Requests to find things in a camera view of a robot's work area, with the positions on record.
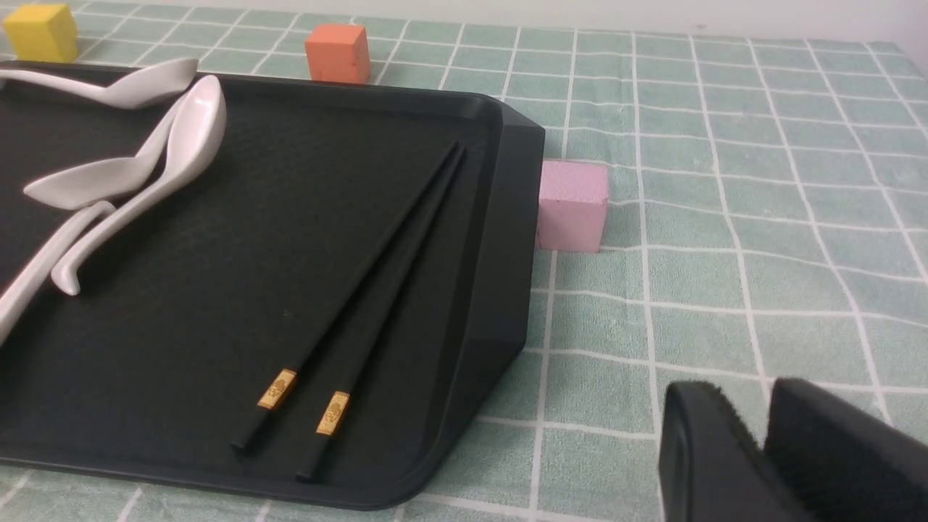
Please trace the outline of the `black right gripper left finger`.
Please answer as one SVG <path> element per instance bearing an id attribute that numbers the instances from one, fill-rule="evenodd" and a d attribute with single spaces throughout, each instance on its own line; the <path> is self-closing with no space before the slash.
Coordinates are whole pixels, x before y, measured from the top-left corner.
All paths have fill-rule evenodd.
<path id="1" fill-rule="evenodd" d="M 667 521 L 816 520 L 709 382 L 667 386 L 658 475 Z"/>

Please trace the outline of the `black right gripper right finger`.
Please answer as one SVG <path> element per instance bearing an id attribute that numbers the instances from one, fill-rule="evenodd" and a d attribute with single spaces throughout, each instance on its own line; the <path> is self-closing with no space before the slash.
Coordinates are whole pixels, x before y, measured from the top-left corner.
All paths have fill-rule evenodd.
<path id="1" fill-rule="evenodd" d="M 927 518 L 925 443 L 806 380 L 776 380 L 763 453 L 821 521 Z"/>

